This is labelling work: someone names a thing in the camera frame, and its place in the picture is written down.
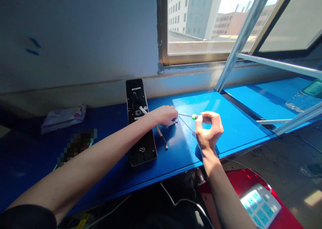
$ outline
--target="plastic bag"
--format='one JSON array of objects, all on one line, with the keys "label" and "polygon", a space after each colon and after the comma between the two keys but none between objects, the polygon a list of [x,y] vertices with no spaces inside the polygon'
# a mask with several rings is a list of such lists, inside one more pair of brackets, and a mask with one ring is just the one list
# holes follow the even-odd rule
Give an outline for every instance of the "plastic bag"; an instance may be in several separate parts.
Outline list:
[{"label": "plastic bag", "polygon": [[53,110],[48,114],[44,123],[41,125],[40,134],[43,135],[57,129],[81,123],[84,120],[85,113],[85,105],[80,105],[78,107],[65,110]]}]

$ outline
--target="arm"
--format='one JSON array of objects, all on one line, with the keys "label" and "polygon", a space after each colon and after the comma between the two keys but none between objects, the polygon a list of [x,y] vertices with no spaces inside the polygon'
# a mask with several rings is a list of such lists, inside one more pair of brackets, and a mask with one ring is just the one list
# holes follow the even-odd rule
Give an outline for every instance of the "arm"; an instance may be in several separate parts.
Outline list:
[{"label": "arm", "polygon": [[86,192],[99,182],[143,135],[157,125],[173,125],[177,116],[178,112],[173,106],[162,106],[149,112],[48,174],[16,199],[9,208],[22,204],[40,205],[50,209],[59,224]]},{"label": "arm", "polygon": [[199,116],[196,120],[196,138],[203,155],[204,167],[221,225],[228,229],[256,229],[214,150],[216,142],[224,132],[220,115],[211,111],[203,112],[202,115],[211,117],[212,127],[210,130],[203,129],[203,118]]}]

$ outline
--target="blue tape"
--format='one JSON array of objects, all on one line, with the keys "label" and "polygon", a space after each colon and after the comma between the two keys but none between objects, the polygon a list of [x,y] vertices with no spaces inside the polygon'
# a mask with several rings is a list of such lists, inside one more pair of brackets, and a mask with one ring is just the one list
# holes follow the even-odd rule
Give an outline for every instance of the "blue tape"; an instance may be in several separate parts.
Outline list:
[{"label": "blue tape", "polygon": [[31,54],[34,54],[34,55],[39,56],[39,53],[38,53],[38,52],[36,52],[36,51],[30,50],[30,49],[26,49],[26,51],[27,51],[28,53],[31,53]]},{"label": "blue tape", "polygon": [[36,39],[34,38],[29,38],[29,39],[34,43],[34,45],[36,45],[37,48],[41,48],[40,44],[37,42]]}]

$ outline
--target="power strip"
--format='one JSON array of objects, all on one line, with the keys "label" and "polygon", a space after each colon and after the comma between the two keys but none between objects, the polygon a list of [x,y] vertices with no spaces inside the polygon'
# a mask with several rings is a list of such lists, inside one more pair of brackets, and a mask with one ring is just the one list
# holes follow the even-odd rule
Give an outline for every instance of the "power strip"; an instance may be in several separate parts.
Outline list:
[{"label": "power strip", "polygon": [[269,227],[282,208],[261,184],[254,185],[240,201],[255,225],[264,229]]},{"label": "power strip", "polygon": [[[142,79],[126,81],[127,115],[128,123],[131,124],[140,119],[144,114],[140,106],[149,112]],[[148,131],[130,150],[132,166],[137,166],[157,158],[153,131]]]}]

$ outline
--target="red object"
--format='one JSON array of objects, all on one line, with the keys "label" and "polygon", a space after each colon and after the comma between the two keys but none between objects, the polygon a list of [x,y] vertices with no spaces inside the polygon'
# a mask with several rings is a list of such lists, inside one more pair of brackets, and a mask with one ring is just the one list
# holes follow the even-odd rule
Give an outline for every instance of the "red object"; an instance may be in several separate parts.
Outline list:
[{"label": "red object", "polygon": [[[234,187],[239,198],[244,196],[255,184],[261,184],[269,190],[268,185],[262,178],[257,176],[249,169],[243,170],[230,170],[226,171],[226,175]],[[210,187],[207,183],[199,186],[201,194],[210,194]],[[304,229],[298,220],[293,216],[290,210],[284,205],[276,192],[272,189],[272,195],[276,198],[279,204],[282,206],[281,210],[275,217],[269,229]]]}]

